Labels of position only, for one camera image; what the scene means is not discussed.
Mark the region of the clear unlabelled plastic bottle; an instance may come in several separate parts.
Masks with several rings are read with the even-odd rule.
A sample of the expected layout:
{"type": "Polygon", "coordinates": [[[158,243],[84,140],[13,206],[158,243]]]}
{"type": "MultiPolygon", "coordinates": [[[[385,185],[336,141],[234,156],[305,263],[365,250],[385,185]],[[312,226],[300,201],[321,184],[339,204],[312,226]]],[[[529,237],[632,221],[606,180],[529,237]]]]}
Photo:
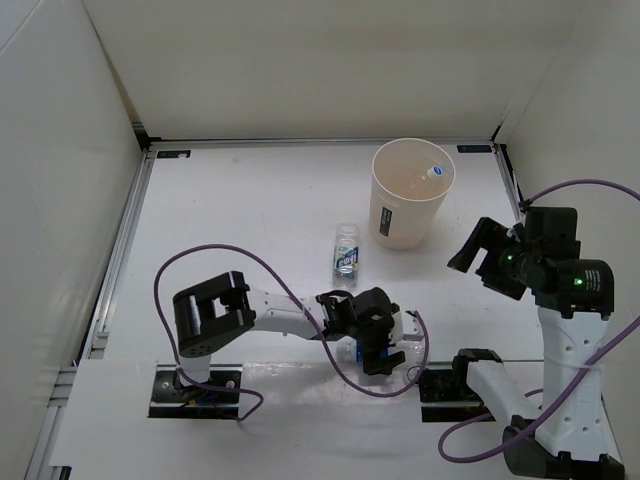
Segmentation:
{"type": "Polygon", "coordinates": [[[410,200],[430,200],[445,189],[445,175],[440,167],[418,168],[401,171],[394,183],[394,193],[410,200]]]}

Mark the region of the green white label water bottle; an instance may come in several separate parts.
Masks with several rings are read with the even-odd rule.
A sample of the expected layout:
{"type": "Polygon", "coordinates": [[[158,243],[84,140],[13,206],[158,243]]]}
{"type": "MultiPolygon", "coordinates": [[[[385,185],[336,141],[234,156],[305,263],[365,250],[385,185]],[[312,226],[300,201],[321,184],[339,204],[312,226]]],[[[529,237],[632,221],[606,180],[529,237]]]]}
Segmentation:
{"type": "Polygon", "coordinates": [[[353,289],[359,278],[360,229],[353,223],[336,227],[332,259],[333,285],[337,289],[353,289]]]}

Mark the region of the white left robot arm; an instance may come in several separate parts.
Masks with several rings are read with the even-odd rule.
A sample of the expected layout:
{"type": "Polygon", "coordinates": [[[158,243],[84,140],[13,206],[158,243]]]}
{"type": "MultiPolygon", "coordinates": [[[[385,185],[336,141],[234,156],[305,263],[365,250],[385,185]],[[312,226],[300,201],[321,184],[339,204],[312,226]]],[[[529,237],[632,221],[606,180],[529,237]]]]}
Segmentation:
{"type": "Polygon", "coordinates": [[[294,335],[304,340],[356,342],[364,374],[389,376],[406,361],[397,348],[404,326],[400,307],[379,287],[353,295],[330,290],[294,302],[290,297],[251,288],[231,271],[174,295],[178,355],[183,367],[176,388],[191,400],[204,397],[211,377],[204,362],[251,331],[294,335]]]}

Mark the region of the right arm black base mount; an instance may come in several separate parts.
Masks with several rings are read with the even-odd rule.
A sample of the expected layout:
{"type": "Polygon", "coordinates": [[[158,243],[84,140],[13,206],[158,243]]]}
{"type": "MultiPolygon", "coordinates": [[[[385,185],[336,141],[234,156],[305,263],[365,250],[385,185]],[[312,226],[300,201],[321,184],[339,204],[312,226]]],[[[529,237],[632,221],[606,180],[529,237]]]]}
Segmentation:
{"type": "Polygon", "coordinates": [[[459,423],[480,416],[481,422],[494,420],[483,400],[467,384],[467,359],[456,357],[449,365],[432,365],[418,373],[407,372],[418,387],[423,423],[459,423]]]}

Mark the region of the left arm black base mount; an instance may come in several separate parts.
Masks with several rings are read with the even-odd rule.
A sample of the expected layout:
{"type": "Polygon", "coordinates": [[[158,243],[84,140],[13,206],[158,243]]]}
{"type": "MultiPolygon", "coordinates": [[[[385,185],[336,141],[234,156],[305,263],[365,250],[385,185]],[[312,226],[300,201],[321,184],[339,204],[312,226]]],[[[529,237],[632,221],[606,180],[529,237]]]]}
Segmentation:
{"type": "Polygon", "coordinates": [[[239,414],[243,367],[212,365],[207,384],[222,388],[210,391],[180,383],[174,365],[156,368],[148,407],[154,419],[234,420],[239,414]]]}

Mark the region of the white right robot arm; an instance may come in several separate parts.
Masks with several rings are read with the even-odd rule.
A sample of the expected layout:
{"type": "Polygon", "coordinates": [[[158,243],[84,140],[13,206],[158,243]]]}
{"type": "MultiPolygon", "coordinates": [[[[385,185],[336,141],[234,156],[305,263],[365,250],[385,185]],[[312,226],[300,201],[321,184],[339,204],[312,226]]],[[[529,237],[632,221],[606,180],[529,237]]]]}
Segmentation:
{"type": "Polygon", "coordinates": [[[478,396],[504,427],[496,451],[515,476],[533,479],[622,479],[623,463],[608,443],[602,373],[603,347],[614,311],[615,280],[603,260],[583,259],[573,208],[535,208],[507,228],[481,218],[448,262],[476,273],[485,287],[519,300],[530,292],[543,339],[542,401],[535,405],[492,350],[462,349],[449,387],[460,399],[478,396]]]}

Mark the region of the blue label clear water bottle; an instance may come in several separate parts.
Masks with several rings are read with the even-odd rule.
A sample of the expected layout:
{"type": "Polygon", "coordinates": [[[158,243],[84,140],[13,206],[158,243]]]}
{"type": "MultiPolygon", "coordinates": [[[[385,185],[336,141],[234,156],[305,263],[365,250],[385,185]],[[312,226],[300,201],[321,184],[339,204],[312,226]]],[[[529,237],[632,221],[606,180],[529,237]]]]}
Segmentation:
{"type": "MultiPolygon", "coordinates": [[[[394,372],[399,371],[404,374],[407,380],[411,380],[418,370],[423,359],[425,344],[423,338],[410,338],[409,340],[400,340],[394,345],[387,347],[381,351],[381,357],[385,358],[398,352],[405,354],[405,360],[397,367],[394,372]]],[[[342,363],[357,363],[362,366],[363,359],[360,344],[349,337],[341,339],[337,343],[336,358],[342,363]]]]}

